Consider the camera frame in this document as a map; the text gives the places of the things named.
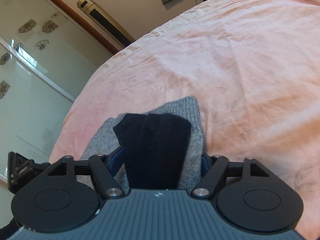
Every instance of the metal screw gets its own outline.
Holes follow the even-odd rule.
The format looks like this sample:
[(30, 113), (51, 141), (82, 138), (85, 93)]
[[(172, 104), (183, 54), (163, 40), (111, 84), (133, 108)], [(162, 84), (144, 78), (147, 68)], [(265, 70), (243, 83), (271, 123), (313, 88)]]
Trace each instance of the metal screw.
[(209, 190), (207, 190), (205, 188), (197, 188), (193, 191), (193, 193), (199, 197), (204, 197), (209, 194)]
[(121, 195), (122, 191), (119, 190), (118, 188), (110, 188), (106, 191), (106, 194), (109, 195), (110, 197), (118, 197)]

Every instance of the brown wooden trim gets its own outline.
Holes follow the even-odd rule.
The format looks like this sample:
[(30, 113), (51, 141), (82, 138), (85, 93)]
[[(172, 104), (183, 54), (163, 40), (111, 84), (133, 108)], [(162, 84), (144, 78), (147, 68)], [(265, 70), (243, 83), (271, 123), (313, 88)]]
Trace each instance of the brown wooden trim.
[(51, 0), (56, 6), (68, 14), (74, 19), (82, 28), (90, 33), (97, 41), (99, 41), (107, 50), (113, 55), (119, 52), (119, 50), (113, 46), (105, 37), (103, 37), (95, 28), (93, 28), (85, 19), (78, 15), (73, 9), (71, 9), (62, 0)]

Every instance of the bed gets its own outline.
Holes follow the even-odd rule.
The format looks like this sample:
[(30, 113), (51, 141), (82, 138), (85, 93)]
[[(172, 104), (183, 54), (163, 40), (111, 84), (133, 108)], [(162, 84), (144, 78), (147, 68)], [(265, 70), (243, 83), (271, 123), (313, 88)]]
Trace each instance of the bed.
[(66, 116), (50, 162), (79, 159), (103, 122), (196, 97), (209, 155), (257, 158), (320, 236), (320, 0), (208, 0), (114, 55)]

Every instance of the frosted glass panel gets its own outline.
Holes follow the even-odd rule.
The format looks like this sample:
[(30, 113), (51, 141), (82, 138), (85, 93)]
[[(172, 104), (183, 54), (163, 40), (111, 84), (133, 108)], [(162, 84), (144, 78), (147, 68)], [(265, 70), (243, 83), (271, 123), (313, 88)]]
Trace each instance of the frosted glass panel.
[(0, 36), (75, 98), (111, 57), (46, 0), (0, 0), (0, 15)]
[[(0, 44), (0, 55), (7, 52)], [(7, 55), (0, 60), (0, 173), (5, 176), (10, 151), (39, 163), (49, 160), (72, 105), (13, 55)], [(1, 90), (4, 84), (5, 93)]]

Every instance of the gray knit garment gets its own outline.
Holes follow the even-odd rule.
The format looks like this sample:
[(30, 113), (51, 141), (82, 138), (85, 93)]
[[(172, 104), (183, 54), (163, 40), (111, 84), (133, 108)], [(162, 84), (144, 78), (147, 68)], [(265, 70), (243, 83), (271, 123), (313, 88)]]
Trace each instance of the gray knit garment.
[[(179, 189), (187, 189), (188, 192), (190, 192), (201, 179), (201, 154), (204, 147), (200, 112), (196, 99), (192, 96), (185, 97), (177, 101), (166, 103), (145, 114), (149, 113), (174, 114), (187, 119), (191, 123), (190, 142), (179, 182)], [(124, 116), (125, 114), (120, 114), (117, 118), (109, 118), (104, 122), (87, 145), (81, 160), (87, 160), (90, 156), (98, 153), (110, 154), (119, 147), (119, 142), (113, 132), (113, 127), (116, 126)], [(124, 192), (128, 192), (129, 184), (124, 165), (116, 174), (115, 179)], [(89, 176), (77, 176), (77, 180), (93, 188)]]

